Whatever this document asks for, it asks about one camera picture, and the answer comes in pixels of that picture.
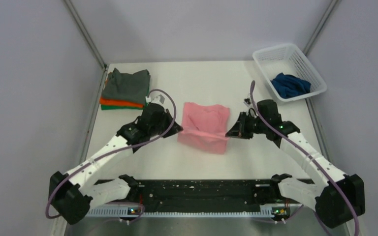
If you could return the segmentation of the pink t shirt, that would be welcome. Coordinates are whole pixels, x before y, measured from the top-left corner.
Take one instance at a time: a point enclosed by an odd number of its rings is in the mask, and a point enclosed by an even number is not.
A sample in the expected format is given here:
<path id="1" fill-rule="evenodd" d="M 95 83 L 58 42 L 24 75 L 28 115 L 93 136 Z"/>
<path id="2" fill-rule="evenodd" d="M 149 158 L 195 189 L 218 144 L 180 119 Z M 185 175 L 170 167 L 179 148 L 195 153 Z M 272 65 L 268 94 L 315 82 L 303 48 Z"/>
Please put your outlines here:
<path id="1" fill-rule="evenodd" d="M 230 109 L 222 105 L 202 106 L 186 102 L 178 142 L 208 153 L 225 154 Z"/>

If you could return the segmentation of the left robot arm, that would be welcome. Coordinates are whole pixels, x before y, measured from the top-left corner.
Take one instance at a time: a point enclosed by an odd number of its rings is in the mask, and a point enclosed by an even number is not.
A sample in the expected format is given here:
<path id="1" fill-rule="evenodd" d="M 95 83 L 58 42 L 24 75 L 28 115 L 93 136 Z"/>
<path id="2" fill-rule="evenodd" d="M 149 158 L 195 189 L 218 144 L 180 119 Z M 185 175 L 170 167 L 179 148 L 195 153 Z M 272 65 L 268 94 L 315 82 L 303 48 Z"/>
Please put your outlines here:
<path id="1" fill-rule="evenodd" d="M 165 98 L 161 91 L 156 97 L 147 96 L 147 105 L 134 121 L 123 125 L 116 134 L 90 158 L 66 173 L 55 172 L 49 180 L 49 196 L 46 217 L 51 219 L 49 208 L 53 207 L 68 224 L 80 222 L 91 209 L 114 200 L 133 203 L 138 197 L 136 180 L 121 175 L 105 183 L 98 183 L 102 175 L 117 166 L 123 159 L 136 153 L 141 147 L 160 138 L 173 136 L 183 130 L 175 121 L 173 112 L 164 108 Z"/>

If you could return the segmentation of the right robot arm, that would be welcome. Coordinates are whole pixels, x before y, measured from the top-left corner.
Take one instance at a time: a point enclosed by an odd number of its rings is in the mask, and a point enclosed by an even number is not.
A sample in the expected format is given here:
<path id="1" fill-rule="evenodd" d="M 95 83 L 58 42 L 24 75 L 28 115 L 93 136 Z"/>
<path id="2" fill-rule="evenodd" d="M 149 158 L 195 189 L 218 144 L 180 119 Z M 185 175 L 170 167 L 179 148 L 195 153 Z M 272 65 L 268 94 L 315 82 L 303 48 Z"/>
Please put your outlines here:
<path id="1" fill-rule="evenodd" d="M 312 209 L 319 220 L 335 228 L 366 211 L 364 182 L 357 175 L 347 175 L 318 152 L 291 121 L 284 121 L 272 99 L 253 104 L 244 100 L 247 112 L 241 112 L 226 137 L 251 139 L 263 134 L 292 158 L 311 178 L 304 183 L 289 174 L 272 176 L 269 197 L 276 203 L 286 198 Z"/>

